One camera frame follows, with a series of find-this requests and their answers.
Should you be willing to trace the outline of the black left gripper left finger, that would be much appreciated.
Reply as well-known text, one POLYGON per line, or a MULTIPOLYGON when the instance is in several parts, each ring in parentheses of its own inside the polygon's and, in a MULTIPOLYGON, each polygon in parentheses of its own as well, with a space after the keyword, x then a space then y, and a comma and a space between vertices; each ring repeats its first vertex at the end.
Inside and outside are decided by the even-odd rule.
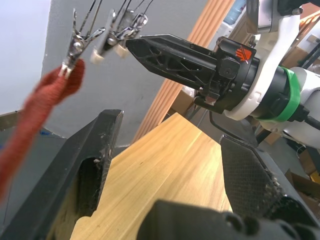
POLYGON ((97 210, 124 112, 103 110, 66 140, 0 236, 69 240, 77 221, 97 210))

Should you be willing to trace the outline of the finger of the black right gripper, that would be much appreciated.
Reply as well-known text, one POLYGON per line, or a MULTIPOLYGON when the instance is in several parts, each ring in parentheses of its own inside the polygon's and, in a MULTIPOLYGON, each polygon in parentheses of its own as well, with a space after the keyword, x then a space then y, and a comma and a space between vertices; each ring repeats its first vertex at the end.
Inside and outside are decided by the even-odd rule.
POLYGON ((126 41, 129 52, 144 66, 167 67, 171 60, 210 67, 212 51, 172 34, 142 35, 126 41))
POLYGON ((188 59, 179 52, 157 47, 130 47, 129 51, 149 72, 195 90, 203 88, 215 74, 214 62, 188 59))

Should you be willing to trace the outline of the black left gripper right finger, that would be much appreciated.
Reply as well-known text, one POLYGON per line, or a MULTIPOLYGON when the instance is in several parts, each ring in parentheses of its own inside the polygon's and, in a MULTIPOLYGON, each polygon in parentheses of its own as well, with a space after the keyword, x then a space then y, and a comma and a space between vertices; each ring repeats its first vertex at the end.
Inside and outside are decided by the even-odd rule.
POLYGON ((242 219, 275 224, 291 240, 318 240, 320 222, 270 155, 224 135, 220 140, 224 187, 242 219))

